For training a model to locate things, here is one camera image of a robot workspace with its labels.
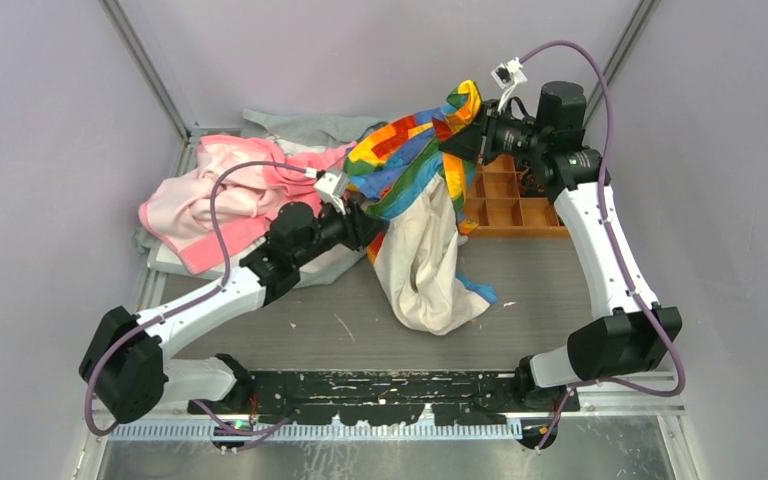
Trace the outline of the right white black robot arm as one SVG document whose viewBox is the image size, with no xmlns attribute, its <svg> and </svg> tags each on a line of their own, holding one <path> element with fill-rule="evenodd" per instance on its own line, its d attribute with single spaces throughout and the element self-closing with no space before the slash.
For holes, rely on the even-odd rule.
<svg viewBox="0 0 768 480">
<path fill-rule="evenodd" d="M 441 144 L 445 153 L 487 165 L 502 155 L 529 171 L 573 242 L 588 287 L 593 319 L 565 343 L 527 356 L 515 371 L 515 396 L 542 409 L 557 387 L 617 380 L 654 370 L 682 328 L 636 265 L 616 214 L 603 155 L 584 142 L 587 102 L 580 85 L 553 81 L 540 91 L 537 112 L 517 118 L 499 100 Z"/>
</svg>

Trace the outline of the rainbow striped zip jacket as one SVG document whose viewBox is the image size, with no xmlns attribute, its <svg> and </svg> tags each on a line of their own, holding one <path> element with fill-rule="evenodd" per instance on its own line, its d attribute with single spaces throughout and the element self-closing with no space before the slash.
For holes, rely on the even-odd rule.
<svg viewBox="0 0 768 480">
<path fill-rule="evenodd" d="M 368 134 L 343 165 L 365 213 L 388 224 L 367 257 L 392 313 L 411 330 L 444 336 L 497 300 L 491 286 L 458 270 L 459 248 L 477 227 L 463 212 L 476 166 L 441 149 L 477 118 L 481 103 L 476 83 L 465 80 L 442 105 Z"/>
</svg>

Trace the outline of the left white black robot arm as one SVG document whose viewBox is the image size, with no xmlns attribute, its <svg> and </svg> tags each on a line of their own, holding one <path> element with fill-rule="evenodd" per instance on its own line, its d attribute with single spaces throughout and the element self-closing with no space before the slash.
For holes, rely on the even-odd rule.
<svg viewBox="0 0 768 480">
<path fill-rule="evenodd" d="M 130 313 L 119 306 L 100 320 L 79 365 L 86 382 L 85 420 L 94 401 L 116 425 L 156 407 L 186 401 L 194 410 L 237 413 L 250 407 L 254 380 L 229 354 L 182 360 L 177 353 L 229 320 L 270 305 L 297 286 L 301 269 L 345 246 L 362 251 L 388 229 L 354 201 L 319 213 L 306 203 L 279 210 L 261 243 L 219 279 L 166 304 Z"/>
</svg>

